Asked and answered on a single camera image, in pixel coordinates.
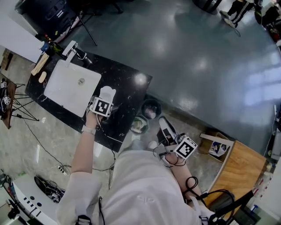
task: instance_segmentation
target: sneaker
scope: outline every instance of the sneaker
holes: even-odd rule
[[[149,149],[155,149],[155,148],[157,148],[157,142],[156,142],[156,141],[151,141],[151,142],[149,142],[148,148],[149,148]]]
[[[233,24],[233,22],[229,19],[223,19],[225,21],[226,24],[228,24],[229,26],[231,26],[232,28],[235,27],[235,25]]]
[[[226,11],[220,11],[220,14],[222,14],[226,18],[230,18],[230,15]]]

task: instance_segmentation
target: wall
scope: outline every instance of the wall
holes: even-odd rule
[[[281,160],[278,161],[272,180],[270,181],[263,197],[260,200],[260,207],[266,207],[281,218]]]
[[[276,219],[274,219],[273,217],[271,217],[269,214],[267,214],[265,211],[263,211],[262,209],[255,209],[255,213],[261,218],[256,225],[280,225],[281,223],[279,223]]]
[[[14,7],[18,0],[0,0],[0,13],[10,17],[14,22],[19,24],[23,29],[28,31],[30,34],[35,36],[37,32],[32,28],[32,26],[21,16],[18,14]]]
[[[10,17],[0,13],[0,45],[36,63],[42,53],[40,43]]]

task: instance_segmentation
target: black marble table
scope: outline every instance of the black marble table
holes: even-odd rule
[[[93,90],[93,95],[99,96],[100,89],[104,86],[116,89],[113,104],[119,106],[119,109],[102,123],[102,127],[108,136],[122,142],[143,102],[152,77],[99,55],[88,53],[88,58],[93,62],[88,69],[101,74],[101,80],[97,88]],[[48,59],[38,74],[31,75],[25,92],[53,116],[81,132],[86,116],[81,118],[44,95],[47,82],[59,59],[62,59],[61,56],[55,54]],[[83,62],[77,56],[73,58],[72,63],[83,66]],[[39,83],[38,79],[43,71],[47,73],[47,76],[43,83]],[[96,132],[95,142],[115,152],[118,152],[122,145],[122,143],[106,137],[101,129]]]

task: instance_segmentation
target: person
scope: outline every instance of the person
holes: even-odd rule
[[[231,26],[232,28],[236,28],[246,12],[248,12],[253,7],[254,0],[235,0],[228,12],[220,11],[220,13],[226,17],[223,20],[229,26]],[[236,16],[232,20],[230,20],[230,16],[234,13],[236,13]]]
[[[85,126],[94,130],[96,125],[97,115],[89,111]],[[86,218],[84,224],[93,225],[201,225],[202,217],[213,214],[191,192],[185,197],[192,201],[189,205],[184,202],[182,192],[187,190],[191,173],[174,153],[166,156],[171,167],[165,167],[152,151],[156,142],[146,148],[143,142],[134,140],[124,149],[116,160],[111,188],[99,198],[101,181],[92,174],[94,140],[91,131],[81,134],[70,179],[58,205],[58,224],[76,224],[82,216]],[[194,184],[194,179],[187,182],[189,187]],[[192,190],[201,195],[198,186]]]

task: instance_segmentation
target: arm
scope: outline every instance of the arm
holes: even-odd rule
[[[177,156],[175,153],[169,153],[167,156],[166,156],[166,159],[170,162],[170,163],[173,163],[175,164],[177,162]],[[182,158],[179,158],[179,161],[177,162],[177,164],[181,164],[183,163],[184,160]],[[170,168],[174,177],[176,178],[179,186],[180,186],[180,190],[181,192],[184,192],[187,190],[186,188],[186,185],[185,185],[185,182],[186,180],[191,177],[191,173],[188,169],[188,167],[185,165],[185,166],[182,166],[182,167],[177,167],[177,166],[173,166]],[[194,179],[189,179],[188,180],[188,186],[189,187],[192,187],[194,184],[195,184],[195,180]],[[198,186],[196,186],[194,189],[192,189],[196,194],[198,194],[199,196],[201,195],[201,191],[199,189]],[[186,199],[190,199],[189,196],[195,196],[193,193],[191,192],[187,192],[185,195]]]
[[[86,117],[86,127],[95,129],[97,125],[96,114],[89,111]],[[83,132],[77,145],[71,173],[74,172],[87,172],[92,173],[93,168],[93,148],[95,137],[93,134]]]

